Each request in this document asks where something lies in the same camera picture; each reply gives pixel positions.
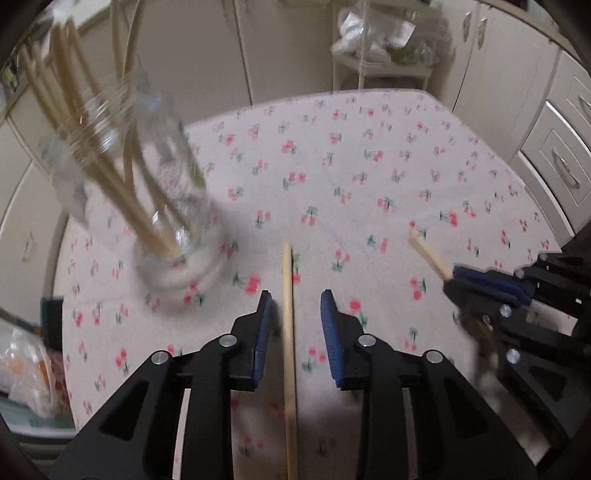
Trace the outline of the clear glass jar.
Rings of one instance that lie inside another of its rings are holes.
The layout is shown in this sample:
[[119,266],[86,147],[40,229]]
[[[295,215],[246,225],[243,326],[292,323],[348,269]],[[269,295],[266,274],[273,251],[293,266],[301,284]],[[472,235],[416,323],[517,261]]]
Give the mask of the clear glass jar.
[[69,217],[172,296],[221,269],[224,228],[170,96],[143,71],[86,91],[76,119],[40,142]]

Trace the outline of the bamboo chopstick five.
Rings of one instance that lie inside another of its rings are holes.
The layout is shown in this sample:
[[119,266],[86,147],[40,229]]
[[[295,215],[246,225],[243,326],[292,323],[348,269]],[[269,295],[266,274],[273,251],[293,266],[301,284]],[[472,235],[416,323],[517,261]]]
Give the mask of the bamboo chopstick five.
[[[128,78],[134,65],[134,57],[136,55],[135,51],[137,46],[137,26],[138,22],[141,21],[142,9],[143,2],[139,1],[136,4],[136,11],[132,17],[126,44],[122,45],[122,35],[119,21],[121,8],[118,1],[112,0],[110,2],[112,51],[117,80],[118,83],[123,87],[123,101],[126,101],[129,98],[130,87],[128,86]],[[123,137],[123,179],[127,189],[132,194],[135,194],[132,158],[129,144],[129,128],[126,128]]]

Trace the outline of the white storage trolley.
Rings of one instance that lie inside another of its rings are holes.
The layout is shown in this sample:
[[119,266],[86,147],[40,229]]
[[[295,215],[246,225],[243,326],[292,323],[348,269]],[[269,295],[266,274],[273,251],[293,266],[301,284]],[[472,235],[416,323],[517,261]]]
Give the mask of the white storage trolley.
[[431,1],[341,1],[334,18],[335,91],[425,90],[447,55],[448,24]]

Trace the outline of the cherry print tablecloth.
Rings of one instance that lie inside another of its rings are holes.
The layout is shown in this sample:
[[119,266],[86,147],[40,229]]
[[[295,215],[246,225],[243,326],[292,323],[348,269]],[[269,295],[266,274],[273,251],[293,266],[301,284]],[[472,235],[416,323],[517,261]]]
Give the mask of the cherry print tablecloth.
[[189,137],[211,198],[200,250],[149,268],[96,190],[89,228],[68,226],[57,282],[77,427],[151,352],[195,351],[252,311],[263,290],[280,299],[290,243],[300,475],[351,479],[361,399],[332,381],[322,291],[392,347],[441,350],[473,378],[478,347],[409,235],[450,263],[504,271],[560,247],[508,164],[423,93],[290,99],[194,124]]

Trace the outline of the lone bamboo chopstick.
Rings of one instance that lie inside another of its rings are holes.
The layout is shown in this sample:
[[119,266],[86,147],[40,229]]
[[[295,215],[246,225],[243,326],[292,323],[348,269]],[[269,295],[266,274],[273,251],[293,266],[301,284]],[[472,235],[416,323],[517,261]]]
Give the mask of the lone bamboo chopstick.
[[298,478],[297,460],[297,375],[296,351],[294,350],[294,275],[293,250],[290,243],[283,242],[283,411],[286,424],[287,479]]

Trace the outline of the bamboo chopstick two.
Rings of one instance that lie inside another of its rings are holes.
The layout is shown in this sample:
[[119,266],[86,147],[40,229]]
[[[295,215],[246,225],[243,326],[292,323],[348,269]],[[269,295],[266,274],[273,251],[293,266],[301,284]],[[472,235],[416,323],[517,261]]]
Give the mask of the bamboo chopstick two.
[[173,205],[148,166],[139,126],[149,119],[139,103],[147,99],[133,76],[110,84],[96,81],[76,32],[55,27],[50,55],[38,45],[22,48],[34,97],[53,129],[42,160],[53,188],[70,215],[90,226],[90,195],[98,193],[124,220],[150,254],[177,254],[174,231],[186,217]]

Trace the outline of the bamboo chopstick four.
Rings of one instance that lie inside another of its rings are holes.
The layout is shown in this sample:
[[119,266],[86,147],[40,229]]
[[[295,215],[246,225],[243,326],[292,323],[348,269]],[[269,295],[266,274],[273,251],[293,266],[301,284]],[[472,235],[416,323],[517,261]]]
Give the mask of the bamboo chopstick four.
[[[138,26],[137,26],[137,44],[138,44],[139,30],[141,28],[141,24],[142,24],[142,20],[143,20],[144,7],[145,7],[145,3],[143,2],[143,9],[142,9],[141,21],[138,22]],[[58,27],[58,26],[54,27],[53,30],[52,30],[52,32],[55,31],[55,30],[61,30],[61,32],[63,33],[63,36],[67,40],[69,40],[71,38],[77,39],[78,42],[79,42],[79,45],[80,45],[80,47],[82,49],[82,46],[81,46],[81,43],[80,43],[80,37],[79,37],[78,29],[75,26],[74,21],[71,18],[69,18],[65,22],[65,24],[63,26],[61,26],[61,27]],[[134,93],[136,91],[135,87],[133,86],[133,83],[134,83],[133,69],[131,70],[131,72],[129,74],[128,80],[129,80],[128,86],[130,87],[129,98],[126,101],[123,101],[122,100],[123,87],[118,83],[117,76],[115,77],[115,83],[112,85],[112,88],[111,89],[106,89],[106,88],[101,87],[99,85],[99,83],[96,81],[96,78],[95,78],[95,81],[98,83],[98,86],[105,93],[105,97],[106,97],[106,100],[107,100],[108,105],[109,105],[109,110],[112,112],[112,114],[116,115],[119,118],[119,124],[121,126],[123,126],[123,127],[128,126],[130,124],[134,124],[135,125],[136,132],[137,132],[137,142],[139,144],[139,136],[138,136],[138,131],[137,131],[137,121],[132,117],[132,100],[133,100],[133,95],[134,95]],[[139,144],[139,150],[143,154],[143,151],[142,151],[142,149],[140,147],[140,144]],[[139,170],[138,167],[134,167],[133,170],[134,170],[134,173],[135,172],[139,172],[140,173],[140,170]],[[183,228],[187,228],[188,227],[188,223],[187,223],[185,217],[176,209],[176,207],[174,206],[172,200],[169,199],[169,197],[167,195],[166,195],[166,197],[170,201],[170,203],[172,205],[172,208],[173,208],[173,211],[172,212],[166,212],[165,213],[165,216],[166,216],[165,219],[161,219],[160,218],[160,212],[158,211],[158,208],[154,206],[156,208],[157,213],[158,213],[158,218],[159,218],[160,223],[162,224],[162,227],[165,226],[165,225],[168,225],[172,229],[172,226],[171,226],[171,224],[169,222],[169,219],[170,218],[173,218],[177,225],[179,225],[179,226],[181,226]]]

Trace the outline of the cream kitchen base cabinets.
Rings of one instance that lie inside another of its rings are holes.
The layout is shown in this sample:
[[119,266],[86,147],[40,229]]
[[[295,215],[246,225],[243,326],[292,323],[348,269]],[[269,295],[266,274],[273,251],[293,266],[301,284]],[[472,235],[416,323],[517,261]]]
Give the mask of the cream kitchen base cabinets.
[[[133,72],[171,97],[225,226],[249,253],[288,239],[304,272],[353,281],[418,271],[406,234],[511,267],[564,243],[509,169],[577,61],[488,1],[440,1],[452,44],[425,90],[332,89],[329,4],[151,1]],[[101,1],[73,12],[96,81],[115,65]]]

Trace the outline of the bamboo chopstick three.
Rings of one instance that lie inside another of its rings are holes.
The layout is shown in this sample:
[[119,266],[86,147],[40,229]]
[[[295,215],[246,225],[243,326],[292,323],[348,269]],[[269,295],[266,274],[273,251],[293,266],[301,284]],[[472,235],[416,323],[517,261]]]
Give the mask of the bamboo chopstick three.
[[[51,32],[53,30],[53,28],[50,31],[50,50],[51,50],[51,55],[52,55],[52,48],[51,48]],[[98,134],[98,137],[100,140],[104,141],[106,143],[107,146],[107,153],[108,155],[111,156],[111,158],[114,160],[114,163],[116,165],[116,167],[118,169],[120,169],[122,167],[122,158],[121,158],[121,144],[122,141],[119,138],[119,135],[116,133],[112,133],[109,132],[107,130],[107,128],[105,126],[103,126],[101,128],[101,132]],[[79,170],[81,170],[80,167],[78,167],[78,165],[76,164],[75,161],[75,167],[78,168]],[[90,179],[86,178],[82,172],[82,175],[85,179],[91,181]],[[150,223],[155,226],[157,229],[161,229],[162,228],[162,224],[159,221],[158,218],[158,213],[156,211],[156,208],[154,207],[152,200],[148,194],[147,188],[143,182],[143,178],[141,176],[141,174],[139,172],[135,172],[134,173],[134,177],[135,177],[135,184],[136,184],[136,193],[137,193],[137,197],[138,200],[140,201],[140,204],[144,207],[144,209],[147,211],[148,217],[150,218]],[[173,234],[173,230],[172,230],[172,245],[175,247],[175,251],[171,254],[168,255],[159,255],[161,257],[168,257],[171,256],[173,254],[175,254],[178,250],[178,247],[175,244],[175,240],[174,240],[174,234]]]

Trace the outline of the bamboo chopstick six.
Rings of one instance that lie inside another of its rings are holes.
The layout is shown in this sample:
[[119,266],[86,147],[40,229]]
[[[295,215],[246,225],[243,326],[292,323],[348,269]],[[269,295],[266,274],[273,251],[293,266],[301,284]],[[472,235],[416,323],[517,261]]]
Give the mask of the bamboo chopstick six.
[[452,265],[445,261],[436,250],[431,248],[420,235],[411,231],[408,237],[408,242],[443,282],[453,278]]

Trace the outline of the plastic bag with orange items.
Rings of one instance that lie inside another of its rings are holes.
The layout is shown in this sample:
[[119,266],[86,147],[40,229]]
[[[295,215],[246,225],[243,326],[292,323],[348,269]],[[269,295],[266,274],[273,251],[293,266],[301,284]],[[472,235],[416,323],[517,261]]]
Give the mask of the plastic bag with orange items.
[[70,410],[62,356],[19,329],[1,329],[1,392],[41,418]]

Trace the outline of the bamboo chopstick one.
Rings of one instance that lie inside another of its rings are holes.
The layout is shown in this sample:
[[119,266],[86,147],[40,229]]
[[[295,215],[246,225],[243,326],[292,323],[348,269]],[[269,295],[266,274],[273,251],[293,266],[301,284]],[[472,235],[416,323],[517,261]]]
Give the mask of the bamboo chopstick one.
[[172,245],[172,230],[168,225],[157,229],[150,223],[147,211],[124,184],[123,169],[118,170],[107,153],[106,143],[98,134],[105,126],[109,132],[123,137],[129,128],[132,167],[138,167],[148,189],[152,203],[158,208],[160,218],[173,208],[166,195],[156,185],[148,172],[139,150],[134,124],[121,126],[119,118],[112,114],[105,93],[98,86],[89,68],[79,42],[65,39],[61,30],[52,32],[52,59],[55,64],[55,81],[50,82],[45,74],[46,62],[40,56],[37,45],[21,47],[18,56],[27,80],[42,112],[58,138],[66,141],[84,176],[95,182],[102,193],[115,205],[129,226],[135,231],[144,247],[157,255],[175,251]]

